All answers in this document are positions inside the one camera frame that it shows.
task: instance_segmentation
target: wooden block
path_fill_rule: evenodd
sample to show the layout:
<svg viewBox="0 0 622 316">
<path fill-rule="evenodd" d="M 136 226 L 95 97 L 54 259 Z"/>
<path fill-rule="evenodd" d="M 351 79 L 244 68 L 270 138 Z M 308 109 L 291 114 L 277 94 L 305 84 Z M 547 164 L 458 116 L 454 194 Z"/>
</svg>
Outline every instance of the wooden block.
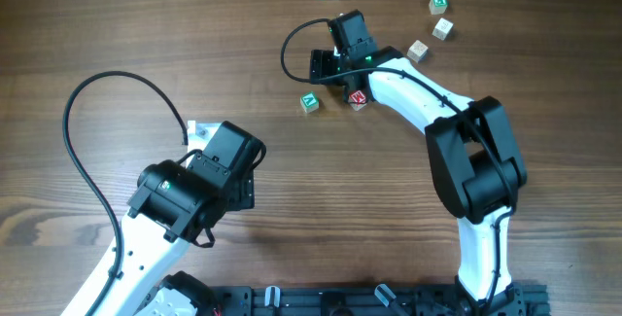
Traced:
<svg viewBox="0 0 622 316">
<path fill-rule="evenodd" d="M 367 105 L 367 96 L 365 96 L 361 90 L 356 90 L 348 96 L 348 104 L 350 104 L 355 111 L 358 111 Z"/>
<path fill-rule="evenodd" d="M 447 5 L 447 0 L 430 0 L 430 13 L 433 15 L 444 14 Z"/>
<path fill-rule="evenodd" d="M 436 24 L 436 27 L 434 28 L 434 32 L 432 32 L 432 35 L 440 40 L 445 40 L 447 38 L 447 35 L 449 34 L 449 31 L 451 30 L 453 26 L 454 26 L 454 23 L 450 22 L 449 20 L 445 18 L 441 18 L 440 21 Z"/>
<path fill-rule="evenodd" d="M 311 113 L 320 108 L 320 100 L 315 95 L 315 93 L 311 91 L 309 93 L 303 94 L 302 97 L 300 97 L 300 105 L 302 106 L 304 113 Z"/>
<path fill-rule="evenodd" d="M 417 40 L 415 44 L 413 44 L 410 49 L 408 49 L 408 57 L 419 63 L 419 61 L 426 55 L 427 52 L 428 47 L 425 46 L 424 43 Z"/>
</svg>

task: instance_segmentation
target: block on table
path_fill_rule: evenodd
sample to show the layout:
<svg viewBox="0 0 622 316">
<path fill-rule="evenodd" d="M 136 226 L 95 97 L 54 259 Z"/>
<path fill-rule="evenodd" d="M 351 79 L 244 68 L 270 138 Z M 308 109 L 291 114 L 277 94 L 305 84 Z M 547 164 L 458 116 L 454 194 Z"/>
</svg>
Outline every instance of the block on table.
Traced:
<svg viewBox="0 0 622 316">
<path fill-rule="evenodd" d="M 359 111 L 362 107 L 367 105 L 367 96 L 365 96 L 361 90 L 356 90 L 348 96 L 348 104 L 352 106 L 355 111 Z"/>
<path fill-rule="evenodd" d="M 433 15 L 444 14 L 447 5 L 447 0 L 430 0 L 430 13 Z"/>
<path fill-rule="evenodd" d="M 313 91 L 305 93 L 300 97 L 300 105 L 304 113 L 311 113 L 320 108 L 320 100 Z"/>
<path fill-rule="evenodd" d="M 450 22 L 445 18 L 441 18 L 440 21 L 436 24 L 432 35 L 440 40 L 445 40 L 453 26 L 454 23 Z"/>
<path fill-rule="evenodd" d="M 407 56 L 412 58 L 415 62 L 419 63 L 419 61 L 428 53 L 428 47 L 424 45 L 424 43 L 417 40 L 415 44 L 413 44 L 410 49 L 408 49 Z"/>
</svg>

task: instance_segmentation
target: black mounting rail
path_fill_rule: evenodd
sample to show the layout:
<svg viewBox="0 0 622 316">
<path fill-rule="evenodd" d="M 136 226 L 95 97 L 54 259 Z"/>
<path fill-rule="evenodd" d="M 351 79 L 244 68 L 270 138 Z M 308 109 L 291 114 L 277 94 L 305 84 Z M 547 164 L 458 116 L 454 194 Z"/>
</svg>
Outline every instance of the black mounting rail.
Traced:
<svg viewBox="0 0 622 316">
<path fill-rule="evenodd" d="M 456 285 L 423 285 L 394 288 L 398 307 L 387 307 L 374 295 L 377 288 L 252 289 L 208 288 L 194 277 L 177 272 L 167 276 L 160 288 L 175 288 L 192 300 L 197 315 L 214 316 L 458 316 L 471 315 L 456 297 Z M 549 316 L 551 308 L 544 285 L 513 283 L 511 302 L 496 309 L 494 316 Z M 156 294 L 154 288 L 141 308 Z"/>
</svg>

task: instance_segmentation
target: screw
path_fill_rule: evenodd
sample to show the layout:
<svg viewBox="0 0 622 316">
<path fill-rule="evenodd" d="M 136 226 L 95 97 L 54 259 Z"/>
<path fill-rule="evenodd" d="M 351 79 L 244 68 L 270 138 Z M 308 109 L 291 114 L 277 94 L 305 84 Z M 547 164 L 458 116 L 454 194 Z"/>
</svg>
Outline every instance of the screw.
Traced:
<svg viewBox="0 0 622 316">
<path fill-rule="evenodd" d="M 459 306 L 459 315 L 469 316 L 471 314 L 470 304 L 468 303 L 468 300 L 466 299 L 460 300 L 460 302 L 458 303 L 458 306 Z"/>
</svg>

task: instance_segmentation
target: wooden table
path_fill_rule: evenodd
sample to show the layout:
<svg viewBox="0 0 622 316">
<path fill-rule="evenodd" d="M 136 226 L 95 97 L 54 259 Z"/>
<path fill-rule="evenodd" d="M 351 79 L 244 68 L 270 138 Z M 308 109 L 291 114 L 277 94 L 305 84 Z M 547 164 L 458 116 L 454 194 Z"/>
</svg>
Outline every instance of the wooden table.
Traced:
<svg viewBox="0 0 622 316">
<path fill-rule="evenodd" d="M 287 34 L 359 9 L 380 46 L 456 93 L 506 107 L 529 171 L 509 234 L 514 279 L 549 286 L 557 315 L 622 301 L 622 0 L 449 0 L 455 35 L 432 36 L 430 0 L 0 0 L 0 314 L 58 314 L 111 241 L 108 218 L 65 152 L 70 92 L 106 70 L 162 88 L 187 120 L 229 120 L 268 146 L 255 210 L 226 214 L 216 247 L 183 269 L 208 285 L 451 283 L 456 220 L 432 186 L 424 137 L 382 105 L 354 112 L 289 80 Z M 287 63 L 305 75 L 325 26 Z M 299 97 L 313 90 L 320 111 Z M 107 79 L 71 117 L 76 151 L 118 214 L 150 163 L 185 152 L 147 88 Z"/>
</svg>

